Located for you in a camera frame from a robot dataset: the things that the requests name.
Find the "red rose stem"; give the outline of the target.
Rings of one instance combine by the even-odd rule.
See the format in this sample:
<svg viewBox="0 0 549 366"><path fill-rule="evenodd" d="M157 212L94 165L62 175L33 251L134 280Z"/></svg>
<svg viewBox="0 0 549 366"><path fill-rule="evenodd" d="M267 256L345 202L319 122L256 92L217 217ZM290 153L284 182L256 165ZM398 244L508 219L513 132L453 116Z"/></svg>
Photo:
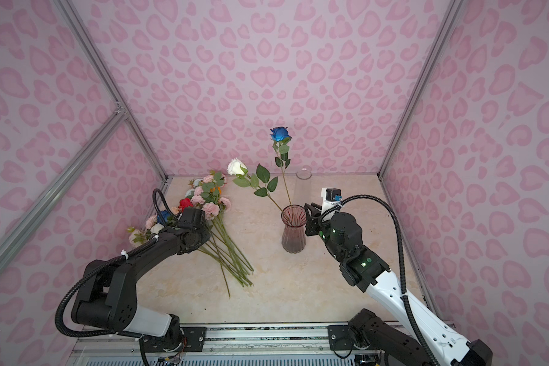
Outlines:
<svg viewBox="0 0 549 366"><path fill-rule="evenodd" d="M192 200L190 198L184 198L181 199L178 205L178 211L183 212L184 209L189 207L194 207L195 205L192 203Z"/></svg>

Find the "pink rose spray stem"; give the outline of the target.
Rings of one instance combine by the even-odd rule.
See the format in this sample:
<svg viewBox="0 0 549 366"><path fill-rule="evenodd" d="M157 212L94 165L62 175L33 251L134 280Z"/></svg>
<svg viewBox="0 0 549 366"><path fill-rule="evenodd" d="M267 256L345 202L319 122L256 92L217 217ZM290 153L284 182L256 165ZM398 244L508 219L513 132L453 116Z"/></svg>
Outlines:
<svg viewBox="0 0 549 366"><path fill-rule="evenodd" d="M206 227L210 231L210 239L204 244L200 251L210 256L218 263L228 297L231 297L231 290L228 279L233 279L242 288L253 286L250 276L254 268L227 232L225 225L225 213L231 208L231 201L228 198L218 198L213 201L206 201L201 195L194 196L196 208L200 208L206 218Z"/></svg>

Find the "purple ribbed glass vase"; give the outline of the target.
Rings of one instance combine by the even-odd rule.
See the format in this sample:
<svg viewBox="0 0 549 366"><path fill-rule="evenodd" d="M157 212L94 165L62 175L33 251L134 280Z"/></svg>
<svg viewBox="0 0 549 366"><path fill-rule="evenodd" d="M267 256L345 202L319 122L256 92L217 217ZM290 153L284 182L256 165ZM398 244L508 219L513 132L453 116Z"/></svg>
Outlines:
<svg viewBox="0 0 549 366"><path fill-rule="evenodd" d="M305 209L297 204L287 206L282 211L282 222L285 225L282 235L283 249L291 254L302 252L306 246L307 215Z"/></svg>

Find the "white rose stem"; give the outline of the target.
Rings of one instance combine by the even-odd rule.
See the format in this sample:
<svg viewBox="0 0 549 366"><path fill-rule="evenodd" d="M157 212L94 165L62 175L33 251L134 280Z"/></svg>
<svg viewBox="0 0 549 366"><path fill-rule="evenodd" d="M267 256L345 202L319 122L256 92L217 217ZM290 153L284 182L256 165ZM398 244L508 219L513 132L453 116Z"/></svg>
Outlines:
<svg viewBox="0 0 549 366"><path fill-rule="evenodd" d="M250 172L240 159L232 159L227 166L227 174L233 178L233 183L241 188L251 188L253 195L259 198L268 198L280 212L283 207L273 198L272 194L278 187L278 177L262 164L256 166L255 172Z"/></svg>

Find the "blue rose stem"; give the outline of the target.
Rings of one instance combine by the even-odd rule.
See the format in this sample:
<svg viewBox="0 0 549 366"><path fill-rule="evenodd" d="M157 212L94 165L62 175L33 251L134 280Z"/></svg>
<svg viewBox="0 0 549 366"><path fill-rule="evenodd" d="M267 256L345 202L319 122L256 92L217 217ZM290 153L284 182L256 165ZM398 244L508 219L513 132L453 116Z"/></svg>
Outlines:
<svg viewBox="0 0 549 366"><path fill-rule="evenodd" d="M274 158L275 164L282 173L282 179L285 186L285 192L288 198L288 203L292 204L291 202L291 195L288 189L288 183L286 180L286 169L288 166L290 166L291 159L289 158L289 151L290 146L289 143L292 140L292 137L289 133L289 130L287 127L274 127L270 130L270 137L273 141L272 148L274 152L276 153L276 157Z"/></svg>

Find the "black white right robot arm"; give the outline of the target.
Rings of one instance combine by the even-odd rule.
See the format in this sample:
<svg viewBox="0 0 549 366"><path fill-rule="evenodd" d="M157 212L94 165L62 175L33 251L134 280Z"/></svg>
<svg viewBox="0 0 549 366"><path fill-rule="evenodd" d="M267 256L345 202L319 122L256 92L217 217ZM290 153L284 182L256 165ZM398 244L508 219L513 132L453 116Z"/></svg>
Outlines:
<svg viewBox="0 0 549 366"><path fill-rule="evenodd" d="M348 285L379 303L404 328L394 329L372 311L360 310L348 322L352 347L380 350L403 365L491 365L489 346L479 339L468 340L408 290L404 239L388 203L373 195L341 198L340 194L337 188L328 188L321 204L305 204L305 233L323 241ZM353 215L343 211L346 204L357 200L370 200L387 210L396 233L398 271L364 244L363 229Z"/></svg>

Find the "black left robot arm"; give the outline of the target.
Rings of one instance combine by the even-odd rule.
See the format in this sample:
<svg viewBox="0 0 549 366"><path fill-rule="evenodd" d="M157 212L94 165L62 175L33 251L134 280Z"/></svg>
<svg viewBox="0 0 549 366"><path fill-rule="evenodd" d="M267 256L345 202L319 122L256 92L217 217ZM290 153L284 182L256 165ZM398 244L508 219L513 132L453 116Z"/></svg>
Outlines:
<svg viewBox="0 0 549 366"><path fill-rule="evenodd" d="M59 333L70 338L123 336L141 346L182 351L186 338L180 319L159 313L138 302L137 283L172 256L200 249L211 238L206 214L183 207L179 213L157 210L160 231L141 246L106 261L94 260L84 275L63 296L54 315Z"/></svg>

